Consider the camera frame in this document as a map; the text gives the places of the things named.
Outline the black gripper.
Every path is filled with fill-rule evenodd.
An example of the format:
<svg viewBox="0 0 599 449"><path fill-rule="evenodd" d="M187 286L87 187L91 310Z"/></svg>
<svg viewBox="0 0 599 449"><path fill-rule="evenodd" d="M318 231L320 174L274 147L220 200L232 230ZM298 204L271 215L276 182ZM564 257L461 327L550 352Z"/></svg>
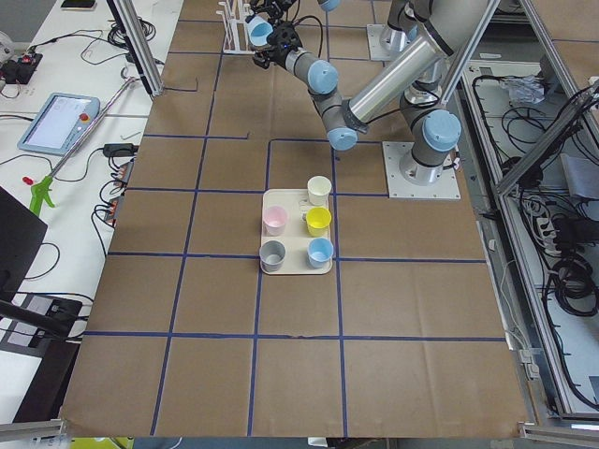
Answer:
<svg viewBox="0 0 599 449"><path fill-rule="evenodd" d="M302 46L299 34L292 22L281 22L267 37L265 50L257 51L252 59L255 65L268 69L271 63L285 67L285 61L291 51Z"/></svg>

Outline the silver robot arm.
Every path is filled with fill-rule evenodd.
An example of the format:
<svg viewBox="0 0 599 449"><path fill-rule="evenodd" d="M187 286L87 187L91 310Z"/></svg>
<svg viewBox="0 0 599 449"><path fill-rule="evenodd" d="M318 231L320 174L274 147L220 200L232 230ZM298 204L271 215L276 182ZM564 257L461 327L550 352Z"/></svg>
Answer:
<svg viewBox="0 0 599 449"><path fill-rule="evenodd" d="M382 27L375 26L375 47L390 57L395 57L416 38L416 34L414 3L392 0L387 23Z"/></svg>
<svg viewBox="0 0 599 449"><path fill-rule="evenodd" d="M331 147L346 151L367 133L371 122L393 99L421 80L434 65L465 50L475 33L486 27L494 1L394 1L383 35L389 37L394 60L351 98L338 91L338 71L307 51L296 22L285 18L290 1L253 1L246 20L262 68L278 65L308 88Z"/></svg>

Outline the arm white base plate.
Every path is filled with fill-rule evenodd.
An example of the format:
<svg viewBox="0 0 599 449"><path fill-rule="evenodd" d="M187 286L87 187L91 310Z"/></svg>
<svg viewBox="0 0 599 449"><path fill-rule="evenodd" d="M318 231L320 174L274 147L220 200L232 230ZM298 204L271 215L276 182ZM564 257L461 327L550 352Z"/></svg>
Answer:
<svg viewBox="0 0 599 449"><path fill-rule="evenodd" d="M368 24L366 34L370 59L388 62L394 60L416 38L417 28L414 26L405 33L383 24Z"/></svg>
<svg viewBox="0 0 599 449"><path fill-rule="evenodd" d="M438 167L424 167L413 157L413 145L413 142L382 143L388 196L407 200L460 200L450 156Z"/></svg>

